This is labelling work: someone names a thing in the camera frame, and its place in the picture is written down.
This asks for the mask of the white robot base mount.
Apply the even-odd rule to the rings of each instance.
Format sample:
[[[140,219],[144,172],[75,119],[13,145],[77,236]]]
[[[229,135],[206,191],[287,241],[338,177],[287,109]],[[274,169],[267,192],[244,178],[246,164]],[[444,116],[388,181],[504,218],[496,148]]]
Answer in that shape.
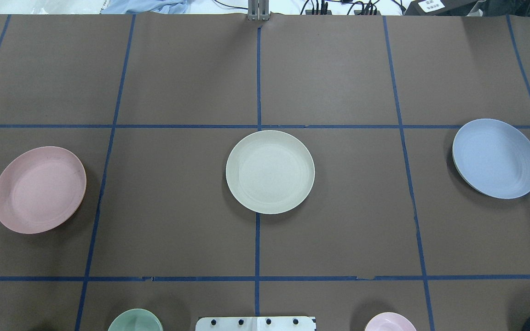
[[[198,319],[196,331],[316,331],[316,319],[309,316],[246,316]]]

